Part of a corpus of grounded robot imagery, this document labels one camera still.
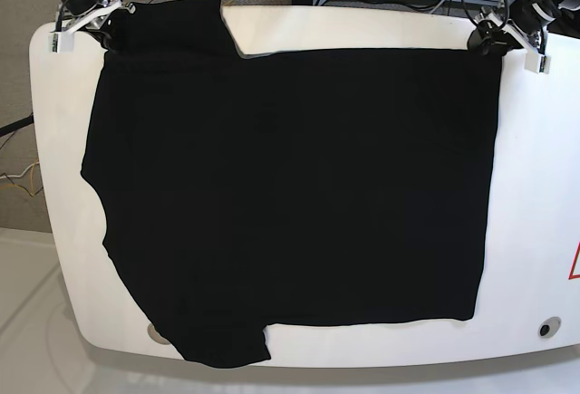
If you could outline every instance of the black t-shirt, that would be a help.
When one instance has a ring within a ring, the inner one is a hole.
[[[473,317],[501,58],[245,58],[218,0],[112,21],[125,48],[105,54],[82,176],[122,281],[186,360],[268,360],[274,323]]]

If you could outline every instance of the white table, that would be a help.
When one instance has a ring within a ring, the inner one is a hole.
[[[465,20],[371,9],[229,7],[224,17],[244,53],[462,49],[471,31]],[[54,239],[82,335],[105,349],[179,358],[172,346],[147,334],[149,321],[102,247],[106,225],[99,198],[79,174],[103,50],[77,34],[74,53],[48,53],[50,29],[42,26],[30,46],[36,138]],[[474,319],[275,325],[267,329],[273,359],[259,365],[414,365],[580,343],[580,278],[569,279],[580,240],[580,42],[551,35],[548,49],[549,75],[524,71],[521,51],[504,61],[486,265]],[[540,338],[540,325],[553,316],[562,319],[560,331]]]

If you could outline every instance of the warning sticker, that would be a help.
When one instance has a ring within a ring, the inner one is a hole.
[[[576,250],[576,256],[574,257],[574,262],[572,263],[572,270],[570,271],[570,277],[568,279],[578,279],[580,278],[580,260],[578,260],[580,255],[580,245]]]

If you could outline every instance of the white floor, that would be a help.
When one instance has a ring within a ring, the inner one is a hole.
[[[0,229],[0,393],[185,392],[577,394],[580,347],[457,364],[360,370],[212,370],[104,351],[84,341],[76,328],[51,235]]]

